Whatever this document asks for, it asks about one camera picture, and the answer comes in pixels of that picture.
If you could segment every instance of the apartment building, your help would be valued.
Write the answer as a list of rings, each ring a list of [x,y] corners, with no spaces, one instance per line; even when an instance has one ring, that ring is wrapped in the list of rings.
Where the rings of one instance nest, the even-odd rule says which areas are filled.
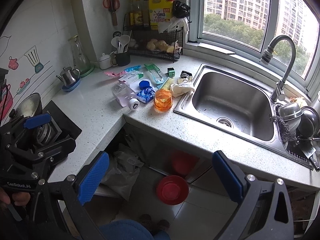
[[[306,27],[308,7],[302,0],[279,0],[276,35],[285,34],[294,44],[304,47],[303,32]]]
[[[204,13],[244,22],[254,29],[266,28],[270,0],[204,0]]]

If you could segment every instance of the blue clothing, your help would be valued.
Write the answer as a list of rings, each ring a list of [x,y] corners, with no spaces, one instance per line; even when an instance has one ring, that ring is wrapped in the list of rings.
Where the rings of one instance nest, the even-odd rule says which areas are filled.
[[[169,235],[159,231],[155,236],[140,223],[133,220],[119,220],[99,227],[108,240],[170,240]]]

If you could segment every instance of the spice bottle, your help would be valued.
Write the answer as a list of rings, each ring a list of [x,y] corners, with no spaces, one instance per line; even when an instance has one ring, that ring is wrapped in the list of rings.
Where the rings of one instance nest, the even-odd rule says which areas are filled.
[[[143,0],[142,21],[144,27],[150,26],[149,0]]]
[[[134,4],[129,0],[129,26],[134,26]]]
[[[134,10],[134,23],[136,26],[143,25],[140,0],[136,0],[136,6]]]

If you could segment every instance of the faucet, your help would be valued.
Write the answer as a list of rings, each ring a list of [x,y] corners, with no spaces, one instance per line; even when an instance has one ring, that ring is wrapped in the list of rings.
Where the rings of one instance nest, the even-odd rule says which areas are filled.
[[[284,83],[286,82],[286,80],[289,76],[289,73],[292,69],[293,63],[296,59],[296,47],[295,47],[292,39],[289,36],[287,36],[287,35],[276,36],[272,39],[272,41],[270,42],[268,47],[263,51],[263,54],[262,54],[261,60],[260,60],[264,65],[268,65],[270,63],[270,60],[273,57],[272,53],[275,49],[275,46],[279,43],[279,41],[282,41],[282,40],[287,40],[290,43],[291,59],[290,59],[289,65],[288,65],[287,70],[285,71],[282,79],[280,79],[279,82],[276,82],[276,87],[270,96],[270,99],[273,102],[276,102],[277,99],[279,99],[280,101],[285,100],[285,94],[283,93]]]

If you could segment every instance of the stainless steel teapot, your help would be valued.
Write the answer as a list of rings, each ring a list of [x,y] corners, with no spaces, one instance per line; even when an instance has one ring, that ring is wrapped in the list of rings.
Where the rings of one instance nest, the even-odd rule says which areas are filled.
[[[64,67],[60,72],[60,76],[56,76],[64,86],[70,87],[75,84],[80,78],[80,71],[78,69],[72,69],[71,67]]]

